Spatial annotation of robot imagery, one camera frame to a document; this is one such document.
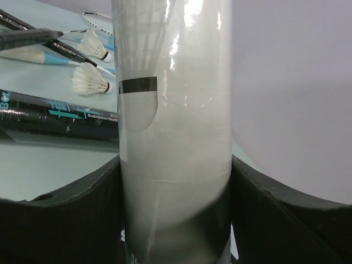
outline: shuttlecock tube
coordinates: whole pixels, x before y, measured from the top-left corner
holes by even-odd
[[[230,263],[231,6],[113,1],[128,263]]]
[[[118,151],[117,113],[0,90],[0,140]]]

